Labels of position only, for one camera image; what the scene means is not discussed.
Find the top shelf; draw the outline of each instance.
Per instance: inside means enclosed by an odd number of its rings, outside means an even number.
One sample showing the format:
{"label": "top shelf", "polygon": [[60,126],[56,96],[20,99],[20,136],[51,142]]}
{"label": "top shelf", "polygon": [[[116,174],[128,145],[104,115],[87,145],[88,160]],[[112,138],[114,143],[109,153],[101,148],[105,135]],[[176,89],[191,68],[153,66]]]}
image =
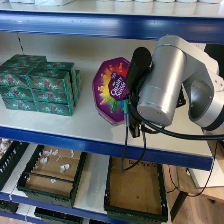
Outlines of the top shelf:
{"label": "top shelf", "polygon": [[224,43],[224,2],[140,3],[77,0],[65,6],[0,4],[0,31]]}

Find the blue shelf edge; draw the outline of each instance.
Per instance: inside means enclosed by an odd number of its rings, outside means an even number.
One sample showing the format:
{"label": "blue shelf edge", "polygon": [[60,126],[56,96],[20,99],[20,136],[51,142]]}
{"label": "blue shelf edge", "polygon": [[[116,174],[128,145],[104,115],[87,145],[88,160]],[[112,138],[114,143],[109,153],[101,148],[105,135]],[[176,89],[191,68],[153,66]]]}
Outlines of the blue shelf edge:
{"label": "blue shelf edge", "polygon": [[0,216],[26,221],[25,216],[19,215],[19,214],[11,214],[11,213],[8,213],[8,212],[0,211]]}
{"label": "blue shelf edge", "polygon": [[224,18],[0,11],[0,32],[224,43]]}
{"label": "blue shelf edge", "polygon": [[34,201],[30,200],[29,198],[17,196],[17,195],[12,195],[12,201],[15,203],[22,203],[22,204],[27,204],[27,205],[33,205],[39,208],[43,209],[48,209],[52,211],[57,211],[65,214],[70,214],[70,215],[75,215],[78,217],[83,217],[83,218],[89,218],[93,220],[98,220],[101,222],[107,222],[107,223],[112,223],[112,224],[129,224],[127,222],[115,220],[115,219],[110,219],[107,217],[106,214],[101,214],[101,213],[96,213],[96,212],[91,212],[91,211],[85,211],[81,209],[76,209],[76,208],[66,208],[58,205],[52,205],[52,204],[47,204],[44,202],[39,202],[39,201]]}
{"label": "blue shelf edge", "polygon": [[[0,137],[115,157],[121,157],[124,148],[123,145],[119,144],[91,141],[5,127],[0,127]],[[140,157],[141,153],[142,148],[128,146],[126,158],[136,160]],[[147,148],[142,160],[159,164],[169,164],[194,169],[210,170],[212,164],[212,155],[211,157],[204,157]]]}
{"label": "blue shelf edge", "polygon": [[0,192],[0,200],[3,200],[3,201],[10,201],[9,194]]}

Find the tray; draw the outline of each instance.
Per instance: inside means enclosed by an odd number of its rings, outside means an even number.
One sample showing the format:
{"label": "tray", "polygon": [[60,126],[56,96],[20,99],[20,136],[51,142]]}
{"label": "tray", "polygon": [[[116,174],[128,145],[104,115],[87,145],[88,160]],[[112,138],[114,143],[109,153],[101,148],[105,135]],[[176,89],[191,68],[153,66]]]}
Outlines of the tray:
{"label": "tray", "polygon": [[0,211],[7,213],[16,213],[19,204],[0,200]]}
{"label": "tray", "polygon": [[[59,150],[57,157],[50,155],[48,156],[48,161],[51,161],[51,163],[47,162],[41,165],[39,158],[41,156],[41,158],[46,158],[43,154],[47,151],[50,152],[50,150],[54,152]],[[60,174],[58,170],[60,165],[69,163],[67,155],[65,157],[60,156],[60,150],[63,149],[38,145],[18,181],[17,188],[23,191],[31,200],[72,208],[84,167],[86,153],[81,153],[80,155],[79,152],[73,151],[74,159],[76,160],[70,160],[71,169],[69,168],[68,174],[66,174],[67,171],[65,171],[65,174]],[[64,151],[69,153],[69,155],[72,154],[72,150]]]}
{"label": "tray", "polygon": [[[126,159],[124,167],[133,162]],[[130,171],[122,173],[120,158],[111,157],[104,208],[112,219],[139,224],[167,222],[168,209],[162,166],[140,162]]]}
{"label": "tray", "polygon": [[13,141],[0,159],[0,190],[11,176],[13,169],[20,161],[28,145],[29,143]]}
{"label": "tray", "polygon": [[41,218],[44,222],[52,224],[81,224],[82,218],[68,215],[60,212],[55,212],[47,209],[36,208],[34,215]]}

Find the shelf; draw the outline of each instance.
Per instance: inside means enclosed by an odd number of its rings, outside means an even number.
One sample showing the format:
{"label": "shelf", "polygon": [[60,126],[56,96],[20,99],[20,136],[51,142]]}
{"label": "shelf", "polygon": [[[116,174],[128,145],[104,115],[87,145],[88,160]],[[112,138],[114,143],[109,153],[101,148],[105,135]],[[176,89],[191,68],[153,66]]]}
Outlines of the shelf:
{"label": "shelf", "polygon": [[109,156],[88,154],[79,183],[75,204],[72,209],[33,201],[30,200],[25,193],[18,191],[16,188],[18,177],[23,172],[26,163],[29,161],[35,148],[35,144],[29,145],[27,151],[24,153],[22,159],[16,166],[12,176],[9,178],[5,188],[3,188],[0,192],[0,195],[2,193],[8,194],[8,199],[15,203],[32,205],[52,211],[58,211],[113,224],[127,224],[123,221],[109,219],[104,211],[104,194],[106,189]]}
{"label": "shelf", "polygon": [[[125,128],[112,126],[98,115],[91,82],[96,70],[82,70],[82,93],[72,117],[7,110],[0,99],[0,136],[24,142],[121,157]],[[188,118],[188,105],[176,109],[168,130],[202,134],[199,126]],[[163,134],[146,135],[147,150],[143,160],[189,168],[209,170],[212,155],[204,141],[189,141]],[[128,140],[127,158],[138,159],[143,140]]]}
{"label": "shelf", "polygon": [[65,6],[0,4],[0,31],[224,43],[224,4],[77,0]]}

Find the white wall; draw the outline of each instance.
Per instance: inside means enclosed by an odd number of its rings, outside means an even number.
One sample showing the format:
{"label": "white wall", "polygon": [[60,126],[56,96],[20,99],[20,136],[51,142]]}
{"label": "white wall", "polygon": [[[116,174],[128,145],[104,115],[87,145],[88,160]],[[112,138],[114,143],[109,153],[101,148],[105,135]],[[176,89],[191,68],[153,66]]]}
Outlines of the white wall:
{"label": "white wall", "polygon": [[[131,60],[137,47],[154,51],[156,41],[115,38],[18,34],[24,54],[46,55],[48,61],[72,61],[77,69],[97,69],[108,59],[124,57]],[[21,54],[16,33],[0,33],[0,62]]]}

